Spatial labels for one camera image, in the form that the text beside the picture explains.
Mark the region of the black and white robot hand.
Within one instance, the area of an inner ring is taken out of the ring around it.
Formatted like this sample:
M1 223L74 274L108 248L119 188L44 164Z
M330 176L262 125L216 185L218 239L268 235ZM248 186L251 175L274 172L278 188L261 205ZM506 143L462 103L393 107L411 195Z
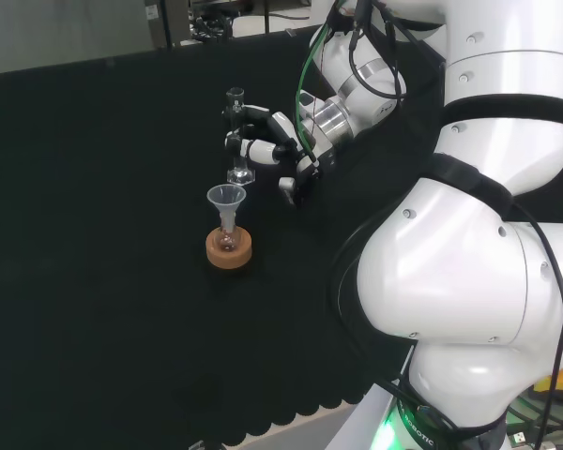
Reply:
M316 180L335 165L333 145L326 139L315 140L307 133L307 151L297 136L292 121L281 112L255 105L234 104L222 112L228 132L224 148L233 166L226 181L246 186L255 181L258 166L289 166L294 174L283 176L278 188L287 203L299 207Z

